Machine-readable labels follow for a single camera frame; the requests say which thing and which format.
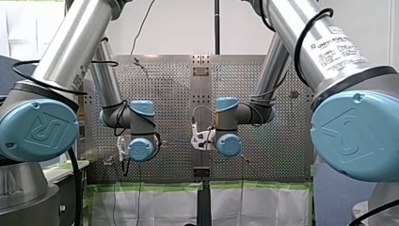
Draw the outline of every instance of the perforated metal panel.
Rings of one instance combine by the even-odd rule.
[[[247,101],[255,89],[264,56],[210,56],[205,67],[211,67],[210,79],[193,76],[196,56],[136,56],[145,71],[135,65],[133,56],[117,56],[116,68],[123,98],[152,100],[155,103],[156,130],[163,147],[159,155],[142,164],[142,179],[154,183],[192,182],[193,166],[198,166],[199,151],[193,150],[191,138],[191,109],[194,105],[214,106],[220,96],[237,96]],[[91,184],[116,181],[138,181],[138,168],[131,164],[127,177],[122,176],[118,161],[117,139],[113,129],[98,122],[101,111],[98,93],[90,77],[85,81],[86,148],[90,160],[88,182]],[[299,92],[297,99],[290,98]],[[211,103],[207,104],[210,95]],[[244,142],[244,157],[225,160],[211,151],[212,180],[261,180],[304,182],[310,177],[312,159],[309,137],[310,107],[307,89],[295,77],[291,68],[287,80],[279,89],[276,118],[272,123],[254,128],[239,127]],[[200,127],[206,128],[210,114],[200,117]]]
[[[249,100],[255,90],[264,56],[212,56],[212,106],[222,96]],[[293,99],[291,92],[299,92]],[[306,181],[310,177],[311,147],[307,118],[310,114],[308,89],[296,78],[290,67],[280,87],[276,118],[260,128],[240,125],[243,155],[226,160],[218,152],[211,153],[212,180]]]
[[[116,68],[123,98],[151,100],[155,104],[156,131],[161,134],[163,146],[151,162],[141,165],[142,180],[147,182],[191,182],[191,115],[190,74],[191,56],[118,56]],[[137,181],[138,165],[132,163],[127,177],[122,177],[118,161],[117,139],[114,131],[98,122],[101,111],[98,93],[91,82],[91,103],[87,102],[87,137],[94,140],[88,148],[91,164],[88,180],[91,184],[115,181]]]

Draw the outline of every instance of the wire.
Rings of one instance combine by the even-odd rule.
[[[276,84],[276,86],[273,89],[271,89],[271,90],[269,90],[267,92],[264,92],[262,94],[259,94],[259,95],[251,95],[250,97],[251,98],[262,98],[265,95],[268,95],[268,94],[271,94],[271,93],[275,92],[277,89],[279,89],[279,87],[281,87],[281,85],[284,83],[286,78],[287,78],[287,73],[281,78],[281,80]]]
[[[300,66],[300,52],[303,46],[303,41],[305,40],[306,36],[308,35],[309,31],[311,28],[314,26],[314,24],[322,19],[325,16],[332,17],[334,15],[334,10],[332,8],[324,8],[321,10],[319,13],[317,13],[314,17],[312,17],[305,25],[305,28],[302,30],[298,41],[296,42],[295,46],[295,52],[294,52],[294,66],[295,66],[295,71],[296,75],[298,78],[301,80],[305,86],[309,86],[308,82],[306,81],[305,77],[303,76],[302,68]]]
[[[115,191],[115,184],[114,184],[114,207],[112,208],[112,220],[114,221],[114,225],[117,226],[117,222],[115,221],[115,209],[117,207],[117,194]]]
[[[6,100],[7,96],[0,95],[0,106],[3,105],[3,102]]]
[[[112,60],[91,60],[91,63],[94,64],[110,64],[109,66],[116,68],[118,67],[120,64],[117,61],[112,61]]]
[[[127,175],[129,174],[129,167],[130,167],[130,158],[127,160],[127,167],[126,167],[126,171],[124,170],[124,159],[122,161],[122,171],[123,171],[123,176],[127,177]]]
[[[77,163],[76,155],[73,151],[73,148],[70,147],[68,149],[68,155],[70,156],[71,163],[72,163],[72,169],[73,169],[73,175],[74,175],[74,180],[75,180],[75,201],[76,201],[76,209],[75,209],[75,220],[74,220],[74,225],[75,226],[80,226],[80,217],[82,216],[82,195],[81,195],[81,190],[82,190],[82,179],[80,177],[80,171],[79,171],[79,165]]]
[[[112,67],[117,67],[117,66],[119,65],[118,62],[116,62],[116,61],[96,61],[96,60],[94,60],[94,61],[91,61],[91,62],[92,62],[92,63],[113,64]],[[29,80],[29,81],[31,81],[31,82],[33,82],[33,83],[36,83],[36,84],[38,84],[39,86],[42,86],[42,87],[44,87],[44,88],[47,88],[47,89],[55,89],[55,90],[58,90],[58,91],[63,91],[63,92],[67,92],[67,93],[71,93],[71,94],[75,94],[75,95],[87,95],[86,92],[80,92],[80,91],[73,91],[73,90],[69,90],[69,89],[63,89],[63,88],[60,88],[60,87],[56,87],[56,86],[50,85],[50,84],[45,83],[45,82],[41,82],[40,80],[37,80],[37,79],[35,79],[35,78],[33,78],[33,77],[27,75],[26,73],[21,72],[21,71],[18,69],[19,66],[23,66],[23,65],[26,65],[26,64],[35,64],[35,63],[40,63],[40,60],[19,61],[19,62],[16,62],[16,63],[12,64],[11,69],[12,69],[15,73],[17,73],[18,75],[20,75],[22,78],[27,79],[27,80]]]
[[[388,203],[386,203],[386,204],[383,204],[383,205],[377,207],[376,209],[371,210],[371,211],[367,212],[366,214],[364,214],[364,215],[362,215],[362,216],[360,216],[360,217],[354,219],[348,226],[358,226],[358,225],[360,225],[361,222],[364,221],[365,219],[367,219],[367,218],[369,218],[369,217],[371,217],[371,216],[374,216],[374,215],[376,215],[376,214],[378,214],[378,213],[381,213],[381,212],[384,211],[384,210],[393,208],[394,206],[397,206],[397,205],[399,205],[399,200],[395,200],[395,201],[392,201],[392,202],[388,202]]]
[[[136,41],[137,41],[138,37],[139,37],[140,34],[141,34],[141,30],[143,29],[144,23],[146,22],[147,17],[149,16],[149,13],[150,13],[150,11],[151,11],[151,8],[152,8],[152,5],[153,5],[154,2],[155,2],[155,0],[152,0],[152,1],[151,1],[150,6],[149,6],[149,8],[147,9],[147,13],[146,13],[146,15],[144,16],[143,21],[141,22],[140,29],[138,30],[138,33],[137,33],[137,35],[136,35],[136,37],[135,37],[135,40],[133,41],[133,47],[132,47],[132,51],[130,52],[130,55],[133,54],[133,51],[134,51],[135,48],[136,48]]]
[[[142,183],[142,173],[141,173],[141,164],[138,164],[138,200],[137,200],[137,222],[136,226],[138,226],[138,222],[140,221],[140,199],[141,199],[141,183]]]
[[[248,103],[245,103],[245,102],[240,102],[240,104],[242,104],[242,105],[246,105],[246,106],[248,106],[251,110],[253,110],[253,111],[255,111],[256,112],[256,114],[258,114],[258,116],[259,116],[259,118],[261,118],[261,124],[263,124],[263,123],[265,123],[265,121],[264,121],[264,118],[263,118],[263,115],[261,114],[261,112],[258,110],[258,109],[256,109],[256,107],[254,107],[253,105],[250,105],[250,104],[248,104]]]
[[[114,126],[114,136],[115,136],[115,137],[121,136],[121,135],[126,131],[126,128],[124,128],[124,129],[122,130],[122,132],[117,133],[118,127],[122,127],[121,124],[120,124],[120,119],[121,119],[122,116],[123,116],[123,112],[124,112],[124,111],[126,110],[126,108],[127,108],[127,101],[126,101],[126,100],[123,100],[123,103],[124,103],[124,106],[123,106],[123,108],[120,108],[120,110],[118,111],[118,114],[117,114],[117,122],[115,123],[115,126]]]
[[[263,0],[259,0],[259,8],[261,9],[261,17],[264,25],[269,28],[269,30],[276,32],[275,28],[265,19],[266,16],[264,15],[264,10],[263,10]]]
[[[198,105],[198,106],[194,107],[193,113],[192,113],[191,116],[194,117],[194,115],[196,114],[196,111],[197,111],[198,109],[200,109],[200,108],[208,109],[211,113],[214,113],[214,110],[212,110],[211,107],[209,107],[209,106],[207,106],[207,105]]]

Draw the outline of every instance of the robot logo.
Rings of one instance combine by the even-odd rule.
[[[47,113],[38,114],[25,136],[25,141],[57,149],[70,124]]]
[[[357,152],[365,155],[366,150],[384,148],[370,126],[354,108],[329,121],[322,128],[326,141],[343,155],[353,155]]]

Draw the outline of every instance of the silver arm segment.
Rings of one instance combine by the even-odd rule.
[[[111,18],[112,8],[104,0],[75,1],[33,78],[64,89],[80,90]]]
[[[94,55],[94,60],[109,62],[111,59],[111,48],[107,38],[104,38]],[[161,145],[160,135],[155,132],[153,122],[153,103],[150,101],[124,103],[118,78],[110,64],[91,64],[91,74],[103,107],[100,121],[110,128],[130,129],[131,141],[128,145],[129,151],[126,153],[133,161],[143,162],[153,159]]]
[[[104,38],[94,55],[94,60],[111,61],[111,48],[108,39]],[[91,74],[93,76],[94,85],[100,93],[100,103],[102,107],[110,107],[120,105],[123,98],[120,93],[120,84],[118,83],[115,71],[110,64],[93,63],[91,64]]]
[[[290,55],[277,34],[273,36],[269,51],[264,60],[261,76],[251,101],[258,104],[276,99],[276,87],[284,78]]]

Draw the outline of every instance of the black cable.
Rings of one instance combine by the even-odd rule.
[[[220,55],[220,1],[215,1],[215,55]]]
[[[141,22],[140,29],[138,30],[138,33],[137,33],[137,35],[136,35],[136,37],[135,37],[135,40],[133,41],[133,47],[132,47],[132,51],[130,52],[130,55],[133,54],[133,51],[134,51],[135,48],[136,48],[136,41],[137,41],[138,37],[139,37],[140,34],[141,34],[141,30],[143,29],[144,23],[146,22],[147,17],[149,16],[149,13],[150,13],[150,11],[151,11],[151,8],[152,8],[152,5],[153,5],[154,2],[155,2],[155,0],[152,0],[152,1],[151,1],[150,6],[149,6],[149,8],[147,9],[147,13],[146,13],[146,15],[145,15],[143,21]]]
[[[305,40],[306,36],[308,35],[309,31],[311,31],[311,28],[314,26],[314,24],[322,19],[325,16],[332,17],[334,15],[334,10],[332,8],[324,8],[321,10],[319,13],[317,13],[315,16],[313,16],[305,25],[305,28],[303,28],[298,41],[296,42],[295,46],[295,52],[294,52],[294,66],[295,66],[295,71],[296,75],[298,78],[302,81],[303,84],[305,84],[307,87],[309,86],[308,82],[306,81],[305,77],[303,76],[302,68],[300,66],[300,51],[302,49],[303,41]]]
[[[112,60],[91,60],[91,63],[95,64],[110,64],[109,66],[116,68],[120,64],[117,61],[112,61]]]
[[[371,217],[371,216],[374,216],[374,215],[376,215],[376,214],[378,214],[378,213],[381,213],[381,212],[384,211],[384,210],[393,208],[394,206],[397,206],[397,205],[399,205],[399,200],[395,200],[395,201],[392,201],[392,202],[388,202],[388,203],[386,203],[386,204],[383,204],[383,205],[377,207],[376,209],[371,210],[371,211],[367,212],[366,214],[364,214],[364,215],[362,215],[362,216],[360,216],[360,217],[354,219],[348,226],[358,226],[358,225],[360,225],[361,222],[364,221],[365,219],[367,219],[367,218],[369,218],[369,217]]]
[[[143,119],[144,121],[147,121],[149,124],[151,124],[154,128],[156,127],[155,122],[147,119],[146,117],[142,116],[141,114],[138,114],[137,112],[135,112],[134,110],[132,110],[138,117],[140,117],[141,119]]]
[[[123,108],[121,108],[121,109],[118,111],[118,114],[117,114],[117,123],[116,123],[115,126],[114,126],[114,136],[115,136],[115,137],[121,136],[121,135],[126,131],[126,128],[124,128],[124,129],[122,130],[122,132],[117,133],[118,127],[122,127],[122,126],[120,125],[120,119],[122,118],[123,112],[126,110],[126,108],[127,108],[127,106],[128,106],[126,100],[123,100],[123,104],[124,104]]]
[[[123,176],[127,177],[127,174],[129,174],[129,167],[130,167],[130,158],[127,160],[127,167],[126,167],[126,171],[123,170]]]
[[[72,163],[72,169],[73,169],[73,176],[75,180],[75,201],[76,201],[76,209],[75,209],[75,220],[74,220],[74,225],[75,226],[80,226],[80,218],[82,216],[82,195],[81,195],[81,190],[82,190],[82,179],[80,177],[80,171],[79,171],[79,165],[77,163],[76,156],[74,154],[73,148],[70,147],[68,150],[68,155],[70,156],[71,163]]]
[[[259,8],[261,9],[261,17],[264,25],[269,28],[269,30],[276,32],[275,28],[273,28],[272,25],[266,20],[266,16],[264,15],[264,10],[263,10],[263,0],[259,0]]]
[[[29,81],[31,81],[31,82],[33,82],[33,83],[36,83],[36,84],[38,84],[39,86],[42,86],[42,87],[44,87],[44,88],[55,89],[55,90],[58,90],[58,91],[63,91],[63,92],[67,92],[67,93],[71,93],[71,94],[75,94],[75,95],[87,95],[86,92],[80,92],[80,91],[73,91],[73,90],[69,90],[69,89],[63,89],[63,88],[60,88],[60,87],[56,87],[56,86],[50,85],[50,84],[45,83],[45,82],[41,82],[41,81],[39,81],[39,80],[37,80],[37,79],[35,79],[35,78],[33,78],[33,77],[27,75],[26,73],[21,72],[21,71],[18,69],[19,66],[23,66],[23,65],[26,65],[26,64],[35,64],[35,63],[39,63],[39,62],[40,62],[40,60],[19,61],[19,62],[14,63],[14,64],[11,66],[11,69],[12,69],[15,73],[17,73],[18,75],[20,75],[22,78],[27,79],[27,80],[29,80]],[[119,65],[118,62],[116,62],[116,61],[97,61],[97,60],[93,60],[92,63],[113,64],[112,67],[117,67],[117,66]]]
[[[6,100],[7,96],[0,95],[0,106],[3,105],[3,102]]]
[[[279,87],[281,87],[281,85],[284,83],[284,81],[285,81],[285,79],[287,78],[287,74],[288,73],[285,73],[285,75],[281,78],[281,80],[276,84],[276,86],[273,88],[273,89],[271,89],[271,90],[269,90],[269,91],[267,91],[267,92],[264,92],[264,93],[261,93],[261,94],[259,94],[259,95],[252,95],[252,96],[250,96],[251,98],[261,98],[261,97],[264,97],[265,95],[268,95],[268,94],[270,94],[270,93],[273,93],[273,92],[275,92],[277,89],[279,89]]]
[[[117,222],[115,221],[115,209],[117,208],[117,194],[115,191],[115,184],[114,184],[114,207],[112,208],[112,220],[114,221],[114,226],[117,226]]]
[[[138,164],[138,200],[137,200],[137,222],[136,226],[138,226],[138,222],[140,221],[140,199],[141,199],[141,183],[142,183],[142,173],[141,173],[141,164]]]

